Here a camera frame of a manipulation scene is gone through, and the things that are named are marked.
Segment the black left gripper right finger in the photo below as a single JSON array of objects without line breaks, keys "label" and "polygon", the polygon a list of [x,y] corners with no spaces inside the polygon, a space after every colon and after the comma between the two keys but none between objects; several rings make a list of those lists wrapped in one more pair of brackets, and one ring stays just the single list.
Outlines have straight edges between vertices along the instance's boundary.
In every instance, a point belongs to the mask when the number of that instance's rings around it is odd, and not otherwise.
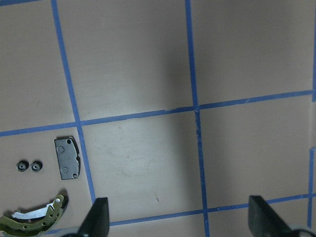
[{"label": "black left gripper right finger", "polygon": [[292,237],[293,231],[261,196],[249,196],[248,227],[253,237]]}]

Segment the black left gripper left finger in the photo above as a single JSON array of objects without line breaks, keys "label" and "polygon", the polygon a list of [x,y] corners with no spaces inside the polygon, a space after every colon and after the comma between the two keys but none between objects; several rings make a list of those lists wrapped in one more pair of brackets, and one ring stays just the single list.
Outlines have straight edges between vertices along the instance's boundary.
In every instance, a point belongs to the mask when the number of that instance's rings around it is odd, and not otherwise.
[{"label": "black left gripper left finger", "polygon": [[97,198],[78,230],[79,237],[107,237],[110,229],[107,197]]}]

